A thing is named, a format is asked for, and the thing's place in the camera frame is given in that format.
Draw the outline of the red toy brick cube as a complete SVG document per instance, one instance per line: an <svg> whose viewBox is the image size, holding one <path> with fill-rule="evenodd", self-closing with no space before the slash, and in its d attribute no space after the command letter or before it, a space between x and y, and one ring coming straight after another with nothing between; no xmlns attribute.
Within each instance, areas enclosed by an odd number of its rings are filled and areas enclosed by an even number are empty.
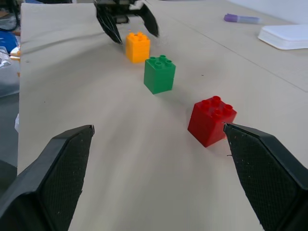
<svg viewBox="0 0 308 231"><path fill-rule="evenodd" d="M194 104L188 131L208 147L225 138L225 123L232 123L237 115L233 106L213 96Z"/></svg>

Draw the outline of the blue plastic object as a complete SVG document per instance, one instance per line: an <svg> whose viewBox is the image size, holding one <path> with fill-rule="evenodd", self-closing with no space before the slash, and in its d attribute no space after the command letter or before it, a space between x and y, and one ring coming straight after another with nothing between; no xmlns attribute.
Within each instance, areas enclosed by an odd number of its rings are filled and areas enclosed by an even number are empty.
<svg viewBox="0 0 308 231"><path fill-rule="evenodd" d="M15 34L0 30L0 47L5 47L7 52L10 53L17 46L18 42Z"/></svg>

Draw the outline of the beige table cloth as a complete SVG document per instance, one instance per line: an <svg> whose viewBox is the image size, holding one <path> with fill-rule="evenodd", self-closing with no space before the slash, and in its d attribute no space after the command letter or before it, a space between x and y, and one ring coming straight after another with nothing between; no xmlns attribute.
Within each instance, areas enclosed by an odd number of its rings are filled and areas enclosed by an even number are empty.
<svg viewBox="0 0 308 231"><path fill-rule="evenodd" d="M91 3L22 5L18 171L65 130L94 125L71 231L263 231L226 140L205 148L187 130L212 96L235 123L276 136L308 168L308 50L260 41L257 12L225 0L146 0L159 24L151 55L176 65L152 94L144 65L101 29Z"/></svg>

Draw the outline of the yellow toy brick cube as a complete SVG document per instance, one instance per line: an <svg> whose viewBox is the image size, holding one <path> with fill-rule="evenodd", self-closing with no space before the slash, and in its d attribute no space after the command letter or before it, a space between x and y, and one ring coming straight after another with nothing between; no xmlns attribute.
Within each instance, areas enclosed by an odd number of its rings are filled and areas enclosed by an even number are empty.
<svg viewBox="0 0 308 231"><path fill-rule="evenodd" d="M126 36L126 57L132 63L141 63L150 56L150 39L142 32Z"/></svg>

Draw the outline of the green toy brick cube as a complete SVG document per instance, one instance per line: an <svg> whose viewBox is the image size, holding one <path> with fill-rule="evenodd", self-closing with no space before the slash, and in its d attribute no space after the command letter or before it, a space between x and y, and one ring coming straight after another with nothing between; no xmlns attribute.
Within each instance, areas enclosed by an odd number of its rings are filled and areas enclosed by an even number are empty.
<svg viewBox="0 0 308 231"><path fill-rule="evenodd" d="M165 55L145 60L144 85L152 94L172 90L176 66Z"/></svg>

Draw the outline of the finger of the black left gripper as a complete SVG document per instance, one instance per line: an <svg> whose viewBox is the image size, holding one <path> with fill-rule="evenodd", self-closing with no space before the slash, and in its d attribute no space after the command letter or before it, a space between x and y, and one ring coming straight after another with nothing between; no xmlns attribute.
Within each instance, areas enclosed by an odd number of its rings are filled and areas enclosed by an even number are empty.
<svg viewBox="0 0 308 231"><path fill-rule="evenodd" d="M120 45L123 44L116 23L113 17L106 11L106 7L104 5L95 4L95 8L96 18L101 25L103 31L109 36L109 38L113 42Z"/></svg>
<svg viewBox="0 0 308 231"><path fill-rule="evenodd" d="M139 16L143 19L146 29L155 37L159 37L157 21L147 5L142 5L139 9Z"/></svg>

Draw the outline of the purple marker pen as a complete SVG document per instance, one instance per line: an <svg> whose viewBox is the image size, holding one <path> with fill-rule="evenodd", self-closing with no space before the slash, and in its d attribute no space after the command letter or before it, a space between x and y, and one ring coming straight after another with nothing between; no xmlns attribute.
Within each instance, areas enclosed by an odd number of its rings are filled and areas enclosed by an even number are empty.
<svg viewBox="0 0 308 231"><path fill-rule="evenodd" d="M260 24L261 19L258 17L241 16L228 13L224 15L224 21L233 23Z"/></svg>

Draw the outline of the white plastic tray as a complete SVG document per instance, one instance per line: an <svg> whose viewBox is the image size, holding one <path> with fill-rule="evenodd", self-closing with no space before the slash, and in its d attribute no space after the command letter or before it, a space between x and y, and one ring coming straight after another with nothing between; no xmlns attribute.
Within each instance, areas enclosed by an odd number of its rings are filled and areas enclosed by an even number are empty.
<svg viewBox="0 0 308 231"><path fill-rule="evenodd" d="M308 49L308 25L264 26L258 38L279 50Z"/></svg>

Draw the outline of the clear plastic bag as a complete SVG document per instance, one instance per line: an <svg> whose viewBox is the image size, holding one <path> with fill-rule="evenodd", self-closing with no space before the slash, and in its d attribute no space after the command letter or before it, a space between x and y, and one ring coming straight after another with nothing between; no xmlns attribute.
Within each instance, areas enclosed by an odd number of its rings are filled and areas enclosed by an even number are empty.
<svg viewBox="0 0 308 231"><path fill-rule="evenodd" d="M12 60L6 48L0 46L0 98L19 92L19 71L19 61Z"/></svg>

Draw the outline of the dark cluttered equipment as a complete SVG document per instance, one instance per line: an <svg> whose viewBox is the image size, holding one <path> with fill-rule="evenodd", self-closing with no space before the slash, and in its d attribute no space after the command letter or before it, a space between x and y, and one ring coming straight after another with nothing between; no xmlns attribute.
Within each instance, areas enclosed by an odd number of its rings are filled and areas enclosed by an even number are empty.
<svg viewBox="0 0 308 231"><path fill-rule="evenodd" d="M0 31L14 31L20 27L18 0L0 0Z"/></svg>

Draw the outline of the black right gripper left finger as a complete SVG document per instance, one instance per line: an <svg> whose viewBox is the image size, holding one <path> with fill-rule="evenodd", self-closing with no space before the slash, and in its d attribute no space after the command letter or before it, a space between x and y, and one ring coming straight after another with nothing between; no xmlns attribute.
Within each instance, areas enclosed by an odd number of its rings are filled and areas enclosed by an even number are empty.
<svg viewBox="0 0 308 231"><path fill-rule="evenodd" d="M48 142L0 197L0 231L68 231L94 133L84 125Z"/></svg>

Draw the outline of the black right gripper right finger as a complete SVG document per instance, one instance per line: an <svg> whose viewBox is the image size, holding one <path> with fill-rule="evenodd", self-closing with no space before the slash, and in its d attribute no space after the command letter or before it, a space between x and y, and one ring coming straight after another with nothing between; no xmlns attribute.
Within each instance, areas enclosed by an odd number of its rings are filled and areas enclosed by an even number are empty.
<svg viewBox="0 0 308 231"><path fill-rule="evenodd" d="M271 134L233 123L223 130L264 231L308 231L308 169Z"/></svg>

